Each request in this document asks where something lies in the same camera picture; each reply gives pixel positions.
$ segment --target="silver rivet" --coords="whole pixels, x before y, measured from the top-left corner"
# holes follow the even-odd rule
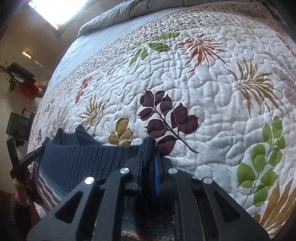
[[[86,184],[92,184],[92,183],[94,182],[94,178],[93,178],[93,177],[87,177],[87,178],[84,180],[84,182],[85,182]]]
[[[120,169],[120,173],[121,174],[127,174],[127,173],[129,173],[129,169],[127,167],[123,167],[123,168]]]
[[[178,169],[171,167],[168,169],[169,174],[176,174],[178,172]]]
[[[210,177],[205,177],[203,180],[202,180],[205,184],[211,184],[213,182],[213,179],[210,178]]]

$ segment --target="floral quilt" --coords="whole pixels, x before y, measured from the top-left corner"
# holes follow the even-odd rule
[[[29,151],[79,124],[106,145],[151,136],[175,167],[213,178],[273,237],[296,205],[295,51],[259,3],[174,12],[46,92]]]

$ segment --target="window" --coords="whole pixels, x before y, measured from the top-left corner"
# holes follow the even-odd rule
[[[29,5],[56,30],[73,17],[87,0],[31,0]]]

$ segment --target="hanging items on wall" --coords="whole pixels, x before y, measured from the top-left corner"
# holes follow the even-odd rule
[[[33,100],[36,97],[43,97],[42,89],[35,85],[35,75],[21,67],[19,64],[14,62],[8,67],[6,67],[6,62],[4,66],[0,64],[0,72],[5,72],[9,75],[7,79],[9,79],[10,92],[13,91],[18,84],[21,92],[29,99]]]

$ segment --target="white quilted bedspread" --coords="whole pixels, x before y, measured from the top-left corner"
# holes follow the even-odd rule
[[[212,177],[273,237],[296,204],[295,47],[259,3],[153,20],[46,92],[29,151],[79,124],[106,145],[150,135],[174,166]]]

